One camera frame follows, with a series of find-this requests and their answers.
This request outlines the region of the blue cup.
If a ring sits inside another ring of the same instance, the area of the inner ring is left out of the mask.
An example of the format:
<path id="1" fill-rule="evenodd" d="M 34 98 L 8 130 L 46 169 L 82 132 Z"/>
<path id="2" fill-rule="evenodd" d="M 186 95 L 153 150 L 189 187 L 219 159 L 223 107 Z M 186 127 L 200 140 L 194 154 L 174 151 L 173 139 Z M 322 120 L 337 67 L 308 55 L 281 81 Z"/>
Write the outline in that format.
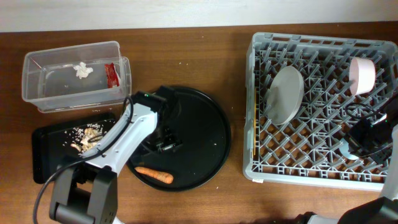
<path id="1" fill-rule="evenodd" d="M 358 156 L 355 156 L 355 155 L 352 155 L 349 153 L 349 144 L 344 139 L 341 140 L 341 146 L 340 146 L 339 150 L 340 150 L 340 153 L 342 154 L 342 156 L 344 156 L 345 158 L 347 158 L 349 160 L 354 161 L 354 160 L 359 159 Z"/>

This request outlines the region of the orange carrot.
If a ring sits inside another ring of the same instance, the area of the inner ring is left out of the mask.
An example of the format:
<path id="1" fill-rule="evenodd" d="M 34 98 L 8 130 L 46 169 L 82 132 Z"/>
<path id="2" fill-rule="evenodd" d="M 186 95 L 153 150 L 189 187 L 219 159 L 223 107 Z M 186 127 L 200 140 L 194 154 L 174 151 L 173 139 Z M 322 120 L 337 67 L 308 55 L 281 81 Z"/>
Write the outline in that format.
<path id="1" fill-rule="evenodd" d="M 147 175 L 165 184 L 171 184 L 174 181 L 173 175 L 167 172 L 161 172 L 146 167 L 135 167 L 134 170 L 140 174 Z"/>

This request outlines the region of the pink bowl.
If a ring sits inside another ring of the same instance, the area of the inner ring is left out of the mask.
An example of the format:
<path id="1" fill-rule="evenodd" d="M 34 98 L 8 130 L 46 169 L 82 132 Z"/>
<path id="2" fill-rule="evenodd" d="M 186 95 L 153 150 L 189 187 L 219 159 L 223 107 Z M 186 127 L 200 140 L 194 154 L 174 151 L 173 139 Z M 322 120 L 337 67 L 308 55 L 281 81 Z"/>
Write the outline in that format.
<path id="1" fill-rule="evenodd" d="M 376 68 L 372 60 L 354 57 L 349 66 L 350 92 L 352 95 L 369 93 L 376 81 Z"/>

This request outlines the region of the red snack wrapper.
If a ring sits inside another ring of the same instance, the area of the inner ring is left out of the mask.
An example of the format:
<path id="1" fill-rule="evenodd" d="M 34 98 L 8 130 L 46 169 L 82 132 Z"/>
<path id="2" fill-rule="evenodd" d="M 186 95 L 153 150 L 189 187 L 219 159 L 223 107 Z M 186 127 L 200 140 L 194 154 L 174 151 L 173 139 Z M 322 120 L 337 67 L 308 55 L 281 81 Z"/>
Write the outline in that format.
<path id="1" fill-rule="evenodd" d="M 105 73 L 107 76 L 107 87 L 108 88 L 118 87 L 119 86 L 119 76 L 118 76 L 118 73 L 116 72 L 114 63 L 105 64 L 104 68 L 105 68 Z"/>

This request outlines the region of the peanut shells and rice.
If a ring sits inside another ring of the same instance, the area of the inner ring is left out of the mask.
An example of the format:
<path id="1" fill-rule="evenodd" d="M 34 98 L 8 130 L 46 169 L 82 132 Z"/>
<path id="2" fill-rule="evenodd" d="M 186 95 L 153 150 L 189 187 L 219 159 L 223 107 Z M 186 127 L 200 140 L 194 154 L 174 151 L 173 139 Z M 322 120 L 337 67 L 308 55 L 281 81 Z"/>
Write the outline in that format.
<path id="1" fill-rule="evenodd" d="M 63 146 L 70 146 L 78 155 L 89 151 L 91 148 L 97 145 L 97 143 L 107 133 L 102 124 L 87 124 L 86 126 L 72 128 L 63 132 L 66 140 L 64 140 Z"/>

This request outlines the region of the grey plate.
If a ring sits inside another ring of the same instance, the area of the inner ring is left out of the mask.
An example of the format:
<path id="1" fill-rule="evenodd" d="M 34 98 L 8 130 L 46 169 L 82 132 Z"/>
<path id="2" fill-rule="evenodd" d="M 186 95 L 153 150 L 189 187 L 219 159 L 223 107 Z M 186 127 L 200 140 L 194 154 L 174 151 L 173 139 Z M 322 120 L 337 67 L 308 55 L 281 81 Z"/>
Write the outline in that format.
<path id="1" fill-rule="evenodd" d="M 301 73 L 293 66 L 281 69 L 271 83 L 266 113 L 274 125 L 289 123 L 299 111 L 303 100 L 304 81 Z"/>

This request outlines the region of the wooden chopstick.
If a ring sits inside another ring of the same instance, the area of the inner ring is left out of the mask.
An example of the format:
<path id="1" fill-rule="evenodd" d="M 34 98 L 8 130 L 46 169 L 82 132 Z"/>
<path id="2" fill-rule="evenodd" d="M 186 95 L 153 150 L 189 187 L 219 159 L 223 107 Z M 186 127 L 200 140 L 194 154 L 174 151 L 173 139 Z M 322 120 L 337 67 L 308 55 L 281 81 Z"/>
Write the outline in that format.
<path id="1" fill-rule="evenodd" d="M 253 117 L 253 122 L 252 122 L 252 126 L 253 126 L 253 149 L 252 149 L 252 158 L 254 159 L 256 156 L 256 113 L 257 113 L 257 109 L 256 109 L 256 105 L 257 105 L 257 88 L 254 88 L 254 117 Z"/>

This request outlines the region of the white tissue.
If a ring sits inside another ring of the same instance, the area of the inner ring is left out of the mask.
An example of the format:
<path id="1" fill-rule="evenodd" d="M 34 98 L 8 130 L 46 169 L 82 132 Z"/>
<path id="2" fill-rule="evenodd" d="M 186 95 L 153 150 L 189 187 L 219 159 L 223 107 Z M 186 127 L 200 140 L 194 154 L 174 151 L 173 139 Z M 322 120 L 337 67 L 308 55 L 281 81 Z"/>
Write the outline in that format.
<path id="1" fill-rule="evenodd" d="M 87 67 L 86 63 L 80 62 L 78 65 L 75 65 L 73 69 L 76 71 L 76 76 L 79 79 L 86 78 L 90 73 L 93 72 L 91 67 Z"/>

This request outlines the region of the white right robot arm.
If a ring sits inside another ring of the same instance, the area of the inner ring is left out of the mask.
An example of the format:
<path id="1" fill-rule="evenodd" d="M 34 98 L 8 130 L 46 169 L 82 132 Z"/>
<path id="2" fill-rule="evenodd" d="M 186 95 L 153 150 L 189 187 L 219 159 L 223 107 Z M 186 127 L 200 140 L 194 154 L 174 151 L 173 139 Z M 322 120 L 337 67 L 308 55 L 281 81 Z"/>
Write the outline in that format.
<path id="1" fill-rule="evenodd" d="M 294 223 L 397 223 L 397 98 L 391 98 L 382 110 L 387 118 L 377 125 L 385 126 L 384 132 L 391 136 L 392 156 L 379 198 L 348 210 L 339 219 L 306 212 L 297 216 Z"/>

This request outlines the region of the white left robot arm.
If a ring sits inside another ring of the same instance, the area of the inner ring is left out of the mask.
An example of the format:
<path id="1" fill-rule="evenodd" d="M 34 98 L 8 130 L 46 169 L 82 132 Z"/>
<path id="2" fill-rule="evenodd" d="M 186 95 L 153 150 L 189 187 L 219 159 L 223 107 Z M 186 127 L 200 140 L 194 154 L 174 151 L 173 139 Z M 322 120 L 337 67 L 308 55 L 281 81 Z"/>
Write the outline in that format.
<path id="1" fill-rule="evenodd" d="M 54 182 L 49 217 L 60 223 L 120 223 L 118 176 L 148 136 L 162 128 L 179 109 L 176 91 L 161 86 L 155 93 L 127 98 L 124 114 L 81 160 L 60 167 Z"/>

